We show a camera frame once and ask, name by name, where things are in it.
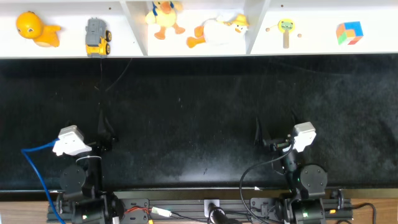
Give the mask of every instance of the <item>toy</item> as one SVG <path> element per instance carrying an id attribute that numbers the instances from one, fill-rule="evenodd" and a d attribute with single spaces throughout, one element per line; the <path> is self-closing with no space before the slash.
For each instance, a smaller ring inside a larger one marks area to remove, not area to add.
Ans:
<path id="1" fill-rule="evenodd" d="M 363 37 L 360 22 L 345 22 L 340 24 L 336 30 L 338 44 L 354 45 Z"/>
<path id="2" fill-rule="evenodd" d="M 56 31 L 60 31 L 60 26 L 46 26 L 34 12 L 24 12 L 17 18 L 17 28 L 19 35 L 33 41 L 41 47 L 58 47 L 60 41 Z"/>
<path id="3" fill-rule="evenodd" d="M 278 23 L 278 28 L 284 34 L 284 48 L 289 48 L 289 34 L 293 32 L 295 24 L 291 19 L 282 19 Z"/>
<path id="4" fill-rule="evenodd" d="M 105 58 L 111 53 L 108 42 L 112 40 L 112 34 L 106 30 L 106 23 L 101 19 L 89 19 L 86 26 L 86 51 L 87 56 L 93 58 Z"/>
<path id="5" fill-rule="evenodd" d="M 182 10 L 182 5 L 179 2 L 171 1 L 156 1 L 152 2 L 153 10 L 148 13 L 145 18 L 147 24 L 158 24 L 160 25 L 160 31 L 155 34 L 155 37 L 159 40 L 166 38 L 165 32 L 169 27 L 175 29 L 176 34 L 182 34 L 185 29 L 177 25 L 177 14 L 175 9 L 178 11 Z"/>
<path id="6" fill-rule="evenodd" d="M 213 45 L 227 44 L 244 37 L 248 31 L 246 16 L 239 14 L 232 22 L 224 22 L 219 18 L 207 20 L 203 26 L 195 28 L 195 37 L 187 39 L 190 48 L 202 43 Z"/>

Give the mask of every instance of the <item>yellow and gray toy truck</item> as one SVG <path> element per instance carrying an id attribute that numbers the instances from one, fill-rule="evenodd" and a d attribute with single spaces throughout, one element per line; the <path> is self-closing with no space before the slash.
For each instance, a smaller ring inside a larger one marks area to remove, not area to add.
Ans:
<path id="1" fill-rule="evenodd" d="M 101 19 L 89 19 L 86 26 L 86 51 L 92 58 L 105 58 L 111 53 L 108 42 L 112 40 L 112 34 L 106 30 L 106 23 Z"/>

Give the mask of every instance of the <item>wooden floor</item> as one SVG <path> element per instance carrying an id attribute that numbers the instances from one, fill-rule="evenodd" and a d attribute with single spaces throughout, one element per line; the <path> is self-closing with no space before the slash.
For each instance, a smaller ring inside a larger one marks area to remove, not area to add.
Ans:
<path id="1" fill-rule="evenodd" d="M 398 199 L 353 199 L 353 205 L 364 202 L 372 203 L 377 210 L 377 224 L 398 223 Z M 44 224 L 47 216 L 48 202 L 0 202 L 0 224 Z M 352 224 L 371 224 L 373 211 L 364 207 L 354 211 Z"/>

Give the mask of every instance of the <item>black mat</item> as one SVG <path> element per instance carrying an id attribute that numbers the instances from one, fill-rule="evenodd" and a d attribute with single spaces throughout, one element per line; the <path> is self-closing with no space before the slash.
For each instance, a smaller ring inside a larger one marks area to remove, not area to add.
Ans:
<path id="1" fill-rule="evenodd" d="M 129 59 L 0 61 L 0 190 L 41 189 L 20 149 L 73 123 L 94 138 L 100 94 Z M 249 166 L 268 160 L 253 147 L 256 116 L 272 137 L 292 128 L 291 111 L 317 138 L 307 162 L 330 187 L 398 186 L 398 56 L 329 55 L 133 59 L 107 92 L 120 142 L 103 156 L 109 190 L 237 187 Z M 31 154 L 50 189 L 73 158 Z M 285 188 L 270 166 L 245 186 Z"/>

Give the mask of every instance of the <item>colorful cube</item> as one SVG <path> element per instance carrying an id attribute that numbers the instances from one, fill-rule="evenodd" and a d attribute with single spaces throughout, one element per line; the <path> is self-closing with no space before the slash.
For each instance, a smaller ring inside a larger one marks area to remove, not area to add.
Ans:
<path id="1" fill-rule="evenodd" d="M 345 22 L 336 30 L 338 44 L 354 45 L 363 37 L 361 23 Z"/>

